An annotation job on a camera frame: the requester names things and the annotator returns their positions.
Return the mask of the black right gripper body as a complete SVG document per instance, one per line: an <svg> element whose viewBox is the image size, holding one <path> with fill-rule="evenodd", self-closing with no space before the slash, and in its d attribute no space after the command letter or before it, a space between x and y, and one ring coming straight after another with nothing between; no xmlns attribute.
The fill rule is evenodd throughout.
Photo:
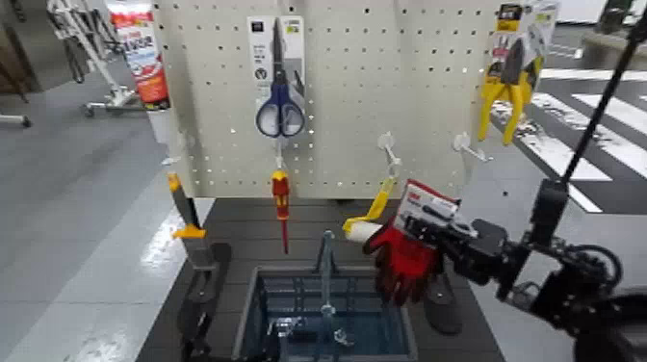
<svg viewBox="0 0 647 362"><path fill-rule="evenodd" d="M454 272L483 286L502 269L503 244L509 240L508 233L503 227L482 219L473 220L470 227L466 232L451 225L445 248Z"/></svg>

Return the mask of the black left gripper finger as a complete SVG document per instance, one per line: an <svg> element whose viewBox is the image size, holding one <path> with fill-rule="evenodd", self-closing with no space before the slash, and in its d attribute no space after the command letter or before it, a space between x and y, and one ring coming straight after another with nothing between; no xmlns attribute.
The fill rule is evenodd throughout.
<svg viewBox="0 0 647 362"><path fill-rule="evenodd" d="M195 271L182 298L180 312L190 313L200 307L204 297L205 271Z"/></svg>
<svg viewBox="0 0 647 362"><path fill-rule="evenodd" d="M228 243L214 243L210 246L210 251L214 263L212 268L203 274L201 296L206 303L217 303L232 260L232 247Z"/></svg>

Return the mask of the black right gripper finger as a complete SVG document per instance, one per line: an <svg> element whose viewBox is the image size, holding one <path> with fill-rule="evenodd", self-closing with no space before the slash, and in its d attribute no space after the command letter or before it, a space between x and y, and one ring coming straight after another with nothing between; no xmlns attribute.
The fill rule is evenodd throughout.
<svg viewBox="0 0 647 362"><path fill-rule="evenodd" d="M424 245L433 247L450 258L457 257L457 232L451 229L423 229L411 236Z"/></svg>
<svg viewBox="0 0 647 362"><path fill-rule="evenodd" d="M438 205L423 205L419 210L409 212L404 218L404 229L416 237L431 231L452 231L462 237L473 238L478 235L478 231L464 218L455 218L452 208Z"/></svg>

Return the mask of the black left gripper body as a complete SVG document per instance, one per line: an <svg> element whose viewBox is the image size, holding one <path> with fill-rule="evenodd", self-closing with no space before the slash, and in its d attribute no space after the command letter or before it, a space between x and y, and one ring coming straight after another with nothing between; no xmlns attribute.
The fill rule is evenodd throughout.
<svg viewBox="0 0 647 362"><path fill-rule="evenodd" d="M209 299L183 300L177 316L180 334L180 360L183 362L214 361L212 348L206 340L214 318L216 302Z"/></svg>

